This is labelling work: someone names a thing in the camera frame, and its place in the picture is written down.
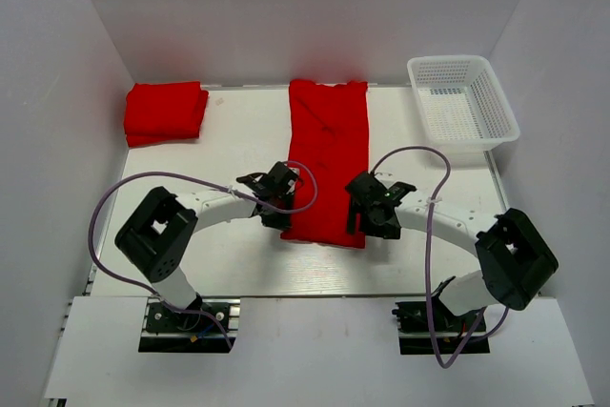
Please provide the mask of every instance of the red fabric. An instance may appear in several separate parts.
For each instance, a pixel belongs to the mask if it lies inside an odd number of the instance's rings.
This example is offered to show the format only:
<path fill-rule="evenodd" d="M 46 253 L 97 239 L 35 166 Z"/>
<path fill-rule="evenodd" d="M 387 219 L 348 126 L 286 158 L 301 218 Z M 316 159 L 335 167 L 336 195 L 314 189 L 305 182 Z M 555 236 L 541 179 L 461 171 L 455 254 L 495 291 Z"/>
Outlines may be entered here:
<path fill-rule="evenodd" d="M 285 240 L 329 243 L 364 248 L 364 234 L 347 234 L 350 196 L 345 186 L 369 168 L 367 83 L 350 82 L 334 87 L 295 80 L 289 88 L 293 138 L 289 159 L 310 168 L 318 197 L 307 212 L 291 215 L 293 227 Z M 309 176 L 295 195 L 295 207 L 312 198 Z"/>
<path fill-rule="evenodd" d="M 123 121 L 128 145 L 198 138 L 207 103 L 198 81 L 133 86 Z"/>

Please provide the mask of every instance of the wire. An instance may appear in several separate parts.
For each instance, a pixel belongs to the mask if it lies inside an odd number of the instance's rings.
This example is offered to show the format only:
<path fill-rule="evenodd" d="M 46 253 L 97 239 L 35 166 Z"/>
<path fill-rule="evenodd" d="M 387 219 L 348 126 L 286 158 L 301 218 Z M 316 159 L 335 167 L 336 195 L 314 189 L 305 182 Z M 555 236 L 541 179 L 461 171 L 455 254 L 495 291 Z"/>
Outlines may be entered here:
<path fill-rule="evenodd" d="M 479 337 L 473 337 L 470 339 L 470 341 L 468 343 L 477 343 L 477 342 L 481 342 L 482 340 L 485 340 L 486 338 L 491 337 L 493 334 L 496 333 L 496 331 L 502 327 L 502 324 L 504 324 L 504 321 L 506 321 L 506 317 L 508 316 L 508 307 L 506 307 L 504 309 L 504 313 L 502 314 L 502 316 L 500 317 L 498 324 L 496 326 L 494 326 L 494 328 L 487 334 L 483 334 L 482 336 Z"/>
<path fill-rule="evenodd" d="M 297 161 L 284 161 L 285 164 L 295 164 L 298 168 L 301 168 L 302 170 L 304 170 L 312 179 L 312 185 L 314 186 L 314 196 L 312 197 L 312 200 L 305 205 L 304 207 L 300 207 L 298 209 L 292 209 L 292 210 L 286 210 L 286 209 L 279 209 L 267 202 L 264 202 L 262 200 L 257 199 L 256 197 L 253 197 L 249 194 L 245 194 L 242 193 L 240 191 L 233 191 L 233 194 L 241 197 L 242 199 L 247 199 L 247 200 L 251 200 L 253 202 L 255 202 L 256 204 L 262 205 L 263 207 L 266 207 L 268 209 L 271 209 L 275 212 L 278 212 L 279 214 L 298 214 L 300 212 L 305 212 L 307 209 L 311 208 L 314 203 L 315 200 L 317 199 L 317 182 L 315 181 L 315 177 L 312 174 L 312 171 L 309 170 L 309 168 L 307 166 L 305 166 L 304 164 L 301 164 L 300 162 Z M 221 186 L 221 185 L 216 185 L 215 183 L 211 183 L 209 181 L 205 181 L 205 180 L 201 180 L 199 178 L 195 178 L 192 176 L 187 176 L 187 175 L 183 175 L 181 173 L 172 173 L 172 172 L 143 172 L 143 173 L 136 173 L 134 175 L 128 176 L 127 178 L 123 178 L 122 180 L 119 180 L 118 182 L 114 183 L 112 186 L 110 186 L 100 197 L 99 201 L 97 202 L 97 204 L 95 205 L 95 208 L 93 209 L 93 213 L 91 214 L 91 220 L 89 222 L 89 229 L 87 231 L 87 248 L 89 249 L 89 255 L 91 257 L 91 261 L 93 261 L 93 264 L 95 264 L 95 266 L 102 271 L 104 274 L 114 278 L 115 280 L 118 281 L 122 281 L 124 283 L 128 283 L 130 285 L 133 286 L 138 286 L 140 288 L 143 288 L 144 290 L 148 291 L 149 293 L 151 293 L 152 295 L 155 295 L 157 297 L 160 298 L 161 303 L 168 308 L 169 310 L 171 310 L 172 312 L 175 312 L 177 314 L 187 314 L 187 315 L 202 315 L 205 316 L 206 318 L 210 319 L 212 321 L 212 323 L 214 325 L 216 325 L 218 327 L 218 330 L 220 331 L 220 334 L 222 334 L 225 337 L 225 340 L 227 342 L 227 345 L 229 346 L 229 349 L 232 348 L 232 344 L 231 344 L 231 340 L 229 339 L 229 336 L 227 336 L 227 332 L 225 331 L 225 328 L 222 326 L 222 324 L 220 323 L 220 321 L 218 321 L 216 319 L 216 317 L 208 312 L 205 312 L 203 310 L 188 310 L 188 309 L 181 309 L 179 307 L 176 307 L 175 305 L 172 305 L 170 302 L 164 300 L 160 294 L 150 285 L 147 285 L 146 283 L 142 283 L 141 281 L 138 280 L 134 280 L 132 278 L 127 278 L 126 276 L 117 274 L 113 271 L 111 271 L 109 268 L 107 268 L 104 264 L 102 264 L 102 262 L 99 260 L 99 257 L 97 256 L 97 253 L 95 252 L 95 247 L 93 246 L 93 235 L 95 234 L 95 223 L 97 222 L 97 218 L 99 217 L 100 212 L 102 211 L 102 208 L 104 207 L 104 204 L 106 203 L 106 201 L 109 199 L 109 197 L 116 192 L 116 190 L 118 190 L 119 188 L 121 188 L 122 186 L 137 180 L 139 178 L 145 178 L 147 176 L 167 176 L 169 178 L 177 178 L 178 180 L 183 180 L 183 181 L 189 181 L 191 183 L 196 183 L 198 185 L 203 185 L 203 186 L 207 186 L 208 188 L 213 188 L 215 190 L 221 191 L 223 193 L 228 193 L 229 192 L 229 188 L 226 186 Z"/>
<path fill-rule="evenodd" d="M 478 325 L 483 320 L 483 313 L 485 312 L 485 309 L 486 309 L 485 307 L 483 307 L 482 309 L 480 309 L 478 311 L 478 316 L 475 319 L 475 322 L 472 324 L 471 328 L 466 333 L 466 336 L 464 336 L 464 339 L 459 343 L 456 350 L 449 357 L 447 362 L 443 361 L 442 356 L 440 355 L 440 349 L 438 348 L 437 332 L 435 330 L 434 313 L 433 313 L 433 305 L 432 305 L 432 273 L 431 273 L 431 271 L 432 271 L 432 269 L 431 269 L 431 266 L 432 266 L 432 235 L 433 235 L 433 227 L 434 227 L 434 211 L 435 211 L 435 205 L 436 205 L 435 201 L 438 197 L 438 193 L 440 193 L 440 190 L 442 189 L 442 187 L 445 185 L 445 183 L 449 179 L 449 175 L 451 174 L 451 164 L 449 163 L 449 159 L 447 159 L 447 156 L 445 156 L 440 151 L 435 150 L 434 148 L 431 148 L 431 147 L 414 145 L 414 146 L 410 146 L 410 147 L 396 148 L 395 150 L 392 150 L 391 152 L 385 154 L 381 159 L 379 159 L 377 161 L 375 166 L 372 168 L 371 173 L 375 173 L 376 169 L 388 157 L 390 157 L 396 153 L 415 151 L 415 150 L 433 153 L 436 156 L 438 156 L 440 159 L 442 159 L 442 161 L 445 163 L 445 175 L 442 177 L 442 179 L 438 182 L 437 186 L 432 191 L 432 195 L 430 196 L 430 203 L 428 204 L 429 210 L 428 210 L 428 217 L 426 220 L 426 250 L 425 250 L 425 260 L 424 260 L 424 265 L 425 265 L 425 269 L 424 269 L 424 271 L 425 271 L 424 280 L 425 281 L 424 282 L 425 282 L 425 290 L 426 290 L 426 317 L 428 320 L 428 330 L 430 331 L 430 340 L 432 343 L 432 348 L 434 350 L 435 357 L 437 358 L 438 365 L 440 367 L 442 367 L 443 369 L 449 369 L 453 365 L 453 363 L 456 361 L 456 359 L 458 358 L 459 354 L 461 353 L 463 348 L 466 346 L 468 341 L 470 340 L 470 337 L 472 336 L 475 329 L 478 328 Z M 491 335 L 493 332 L 495 332 L 497 328 L 498 328 L 498 326 L 496 328 L 494 328 L 489 333 L 489 335 Z"/>
<path fill-rule="evenodd" d="M 459 334 L 457 335 L 457 337 L 454 340 L 461 339 L 461 337 L 464 335 L 465 332 L 466 332 L 466 321 L 464 321 L 462 319 L 461 320 L 461 330 L 459 331 Z"/>
<path fill-rule="evenodd" d="M 211 330 L 211 328 L 213 328 L 213 327 L 214 327 L 214 324 L 212 323 L 210 326 L 208 326 L 206 329 L 204 329 L 204 330 L 203 330 L 203 331 L 201 331 L 200 333 L 195 334 L 194 336 L 192 336 L 192 337 L 191 337 L 191 342 L 196 342 L 196 341 L 197 341 L 197 340 L 199 340 L 200 338 L 203 338 L 203 336 L 204 336 L 205 334 L 207 334 L 207 333 L 208 333 L 208 332 Z"/>
<path fill-rule="evenodd" d="M 200 315 L 197 317 L 197 321 L 194 323 L 194 325 L 187 329 L 187 324 L 189 323 L 189 318 L 190 318 L 190 316 L 187 316 L 187 318 L 184 320 L 184 326 L 182 326 L 181 328 L 176 326 L 176 328 L 178 328 L 178 330 L 184 331 L 186 333 L 188 331 L 193 330 L 197 326 L 197 324 L 199 324 L 199 321 L 201 321 L 201 315 Z"/>

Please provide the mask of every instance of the white table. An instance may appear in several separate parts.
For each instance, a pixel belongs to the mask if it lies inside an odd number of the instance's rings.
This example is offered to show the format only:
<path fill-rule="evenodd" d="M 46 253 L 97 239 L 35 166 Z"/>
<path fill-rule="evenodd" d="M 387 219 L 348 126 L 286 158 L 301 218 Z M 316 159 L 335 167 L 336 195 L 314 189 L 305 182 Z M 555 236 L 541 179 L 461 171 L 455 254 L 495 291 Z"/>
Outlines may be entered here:
<path fill-rule="evenodd" d="M 593 402 L 555 299 L 449 370 L 401 356 L 394 297 L 246 298 L 227 355 L 138 353 L 144 297 L 77 297 L 47 398 L 68 407 L 537 406 Z M 498 320 L 501 306 L 487 313 Z"/>
<path fill-rule="evenodd" d="M 367 94 L 371 165 L 386 152 L 422 143 L 410 88 L 375 88 Z M 291 139 L 288 89 L 218 89 L 210 92 L 201 138 L 129 152 L 124 176 L 170 171 L 229 184 L 237 176 L 267 171 L 288 157 Z M 454 168 L 441 196 L 471 210 L 498 213 L 501 206 L 484 155 Z M 380 169 L 392 179 L 431 192 L 443 174 L 428 153 L 402 153 Z M 201 188 L 169 178 L 146 178 L 119 190 L 101 260 L 112 270 L 145 281 L 115 248 L 118 229 L 152 187 L 173 193 Z M 197 233 L 182 268 L 202 295 L 418 295 L 423 286 L 424 234 L 406 232 L 399 241 L 367 239 L 365 250 L 349 250 L 280 240 L 258 218 L 216 225 Z M 442 240 L 433 245 L 433 284 L 478 268 L 478 262 Z M 145 295 L 131 285 L 98 273 L 92 295 Z"/>

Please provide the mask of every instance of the black mounting bracket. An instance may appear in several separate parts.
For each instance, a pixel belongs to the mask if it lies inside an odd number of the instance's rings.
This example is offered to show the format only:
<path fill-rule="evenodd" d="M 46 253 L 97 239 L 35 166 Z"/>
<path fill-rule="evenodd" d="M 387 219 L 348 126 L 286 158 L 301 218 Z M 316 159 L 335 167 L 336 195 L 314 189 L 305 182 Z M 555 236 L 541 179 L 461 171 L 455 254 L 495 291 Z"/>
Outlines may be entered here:
<path fill-rule="evenodd" d="M 357 224 L 358 230 L 366 235 L 400 239 L 400 223 L 395 208 L 405 195 L 417 190 L 415 186 L 398 181 L 386 188 L 372 173 L 362 172 L 345 190 L 350 195 L 349 234 L 356 232 Z"/>
<path fill-rule="evenodd" d="M 220 324 L 229 327 L 231 304 L 228 302 L 204 302 L 200 310 L 216 316 Z M 149 306 L 144 329 L 154 334 L 193 333 L 206 329 L 213 322 L 203 315 L 177 314 L 165 307 L 161 302 L 154 302 Z"/>
<path fill-rule="evenodd" d="M 154 223 L 165 226 L 160 233 Z M 172 274 L 187 249 L 197 217 L 159 186 L 146 194 L 119 230 L 114 244 L 151 282 Z"/>
<path fill-rule="evenodd" d="M 501 304 L 523 310 L 559 263 L 532 221 L 509 209 L 475 244 L 485 286 Z"/>
<path fill-rule="evenodd" d="M 295 203 L 295 184 L 298 174 L 283 162 L 276 162 L 269 173 L 250 173 L 237 178 L 250 188 L 256 198 L 269 202 L 280 209 L 290 210 Z M 262 205 L 257 205 L 254 214 L 260 215 L 263 226 L 281 231 L 291 228 L 289 214 L 279 214 Z"/>
<path fill-rule="evenodd" d="M 477 319 L 478 311 L 474 310 L 462 316 L 453 315 L 447 307 L 438 299 L 442 290 L 454 280 L 455 277 L 446 279 L 432 293 L 432 312 L 433 321 L 435 322 L 435 330 L 437 332 L 450 332 L 459 334 L 463 326 L 470 329 L 472 324 Z M 396 308 L 393 309 L 392 315 L 396 316 L 400 331 L 403 333 L 427 333 L 428 332 L 428 317 L 426 315 L 425 300 L 413 300 L 397 302 Z M 485 320 L 483 319 L 476 331 L 484 332 L 486 329 Z"/>

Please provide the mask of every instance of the cable tie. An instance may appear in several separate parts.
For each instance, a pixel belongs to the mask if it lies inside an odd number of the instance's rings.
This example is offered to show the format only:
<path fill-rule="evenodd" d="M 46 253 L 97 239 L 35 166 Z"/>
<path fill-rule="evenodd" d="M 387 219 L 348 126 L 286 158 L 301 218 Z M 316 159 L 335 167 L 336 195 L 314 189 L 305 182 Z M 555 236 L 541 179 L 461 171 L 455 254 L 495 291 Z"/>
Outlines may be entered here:
<path fill-rule="evenodd" d="M 227 193 L 232 195 L 234 199 L 238 199 L 238 197 L 235 195 L 235 189 L 233 188 L 233 185 L 229 185 L 227 187 Z"/>
<path fill-rule="evenodd" d="M 442 197 L 437 197 L 436 199 L 433 199 L 432 197 L 428 197 L 426 199 L 426 204 L 428 204 L 428 206 L 430 206 L 430 204 L 437 204 L 438 202 L 442 201 Z"/>

